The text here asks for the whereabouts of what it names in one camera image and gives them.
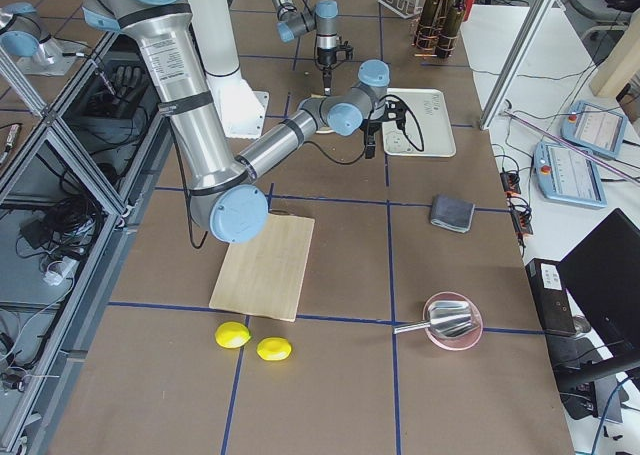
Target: white tray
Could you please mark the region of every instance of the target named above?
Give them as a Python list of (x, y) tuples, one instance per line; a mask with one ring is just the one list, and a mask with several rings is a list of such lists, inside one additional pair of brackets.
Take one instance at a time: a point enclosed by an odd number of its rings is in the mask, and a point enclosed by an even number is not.
[[(418, 152), (407, 142), (395, 122), (385, 122), (382, 124), (382, 140), (384, 151), (388, 155), (453, 157), (456, 154), (449, 114), (441, 91), (426, 88), (389, 88), (387, 93), (397, 95), (405, 101), (418, 119), (424, 137), (424, 152)], [(413, 143), (420, 146), (418, 129), (410, 114), (407, 114), (405, 128)]]

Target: yellow lemon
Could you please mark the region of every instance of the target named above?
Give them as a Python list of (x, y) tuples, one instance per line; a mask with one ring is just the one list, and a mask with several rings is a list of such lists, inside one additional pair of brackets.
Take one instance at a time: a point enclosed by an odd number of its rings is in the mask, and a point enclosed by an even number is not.
[(291, 354), (291, 343), (286, 338), (269, 337), (258, 344), (257, 351), (263, 360), (277, 362)]
[(224, 322), (216, 330), (216, 342), (224, 348), (239, 348), (251, 340), (251, 332), (238, 322)]

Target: wine bottle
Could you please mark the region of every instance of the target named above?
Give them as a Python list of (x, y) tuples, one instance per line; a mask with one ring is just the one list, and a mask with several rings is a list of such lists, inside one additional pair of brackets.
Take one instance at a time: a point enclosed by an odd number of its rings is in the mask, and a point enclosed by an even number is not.
[(454, 0), (447, 12), (447, 18), (444, 21), (435, 50), (438, 58), (447, 58), (453, 52), (460, 25), (466, 12), (464, 2), (465, 0)]
[(430, 35), (429, 30), (433, 27), (438, 14), (438, 8), (440, 8), (440, 0), (425, 0), (422, 7), (422, 13), (420, 14), (420, 20), (418, 21), (418, 27), (416, 28), (415, 36), (413, 37), (413, 44), (420, 47), (419, 42)]

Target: metal spoon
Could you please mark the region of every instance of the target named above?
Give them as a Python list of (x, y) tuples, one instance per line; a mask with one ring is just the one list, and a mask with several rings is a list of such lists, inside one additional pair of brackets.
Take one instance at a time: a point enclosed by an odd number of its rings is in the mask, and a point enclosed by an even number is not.
[(473, 320), (471, 306), (462, 300), (436, 300), (429, 306), (429, 319), (417, 323), (393, 327), (393, 333), (428, 328), (435, 336), (456, 339), (475, 330), (478, 324)]

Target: computer monitor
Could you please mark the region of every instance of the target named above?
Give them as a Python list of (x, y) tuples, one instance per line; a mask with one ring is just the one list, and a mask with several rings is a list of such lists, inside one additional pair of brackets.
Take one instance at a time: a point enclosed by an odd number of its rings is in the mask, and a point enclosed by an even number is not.
[[(603, 343), (613, 344), (613, 359), (583, 369), (583, 380), (620, 371), (640, 377), (640, 229), (613, 210), (562, 259), (558, 272)], [(634, 383), (640, 389), (640, 379)]]

